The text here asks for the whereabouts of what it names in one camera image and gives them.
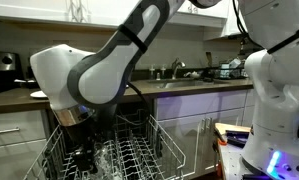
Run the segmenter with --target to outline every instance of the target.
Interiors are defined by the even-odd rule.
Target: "faucet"
[[[186,67],[184,62],[178,62],[179,58],[177,58],[171,65],[171,68],[173,70],[172,79],[176,79],[177,70],[179,67]]]

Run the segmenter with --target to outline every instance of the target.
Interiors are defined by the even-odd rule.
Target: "wire dish rack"
[[[130,124],[143,122],[144,114],[138,110],[117,116],[115,139],[95,144],[96,174],[78,171],[69,148],[72,142],[58,126],[24,180],[183,179],[186,157],[159,123],[150,116],[144,125]]]

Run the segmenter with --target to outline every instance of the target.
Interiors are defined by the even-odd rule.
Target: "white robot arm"
[[[190,1],[208,8],[221,0]],[[256,108],[244,162],[273,179],[299,179],[299,101],[285,90],[299,85],[299,0],[238,1],[250,37],[266,49],[245,64]],[[74,129],[73,139],[83,138],[75,128],[90,121],[92,109],[119,102],[134,65],[183,2],[142,0],[97,53],[59,45],[31,57],[42,91],[59,123]]]

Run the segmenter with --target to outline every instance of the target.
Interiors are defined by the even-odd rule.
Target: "backsplash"
[[[96,52],[110,36],[28,30],[0,23],[0,51],[18,53],[22,69],[26,72],[29,57],[39,49],[65,43],[77,49]],[[152,64],[155,64],[156,69],[160,69],[163,64],[170,68],[176,58],[185,62],[186,68],[203,68],[207,64],[207,51],[216,57],[214,61],[233,58],[239,52],[238,41],[203,41],[202,38],[202,27],[166,25],[137,63],[136,69],[148,69]]]

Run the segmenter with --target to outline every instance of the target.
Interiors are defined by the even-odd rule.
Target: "kitchen sink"
[[[156,88],[177,88],[177,87],[190,87],[190,86],[202,86],[202,85],[214,85],[214,84],[226,84],[226,82],[216,81],[204,82],[194,79],[164,79],[164,80],[150,80],[148,83],[152,84]]]

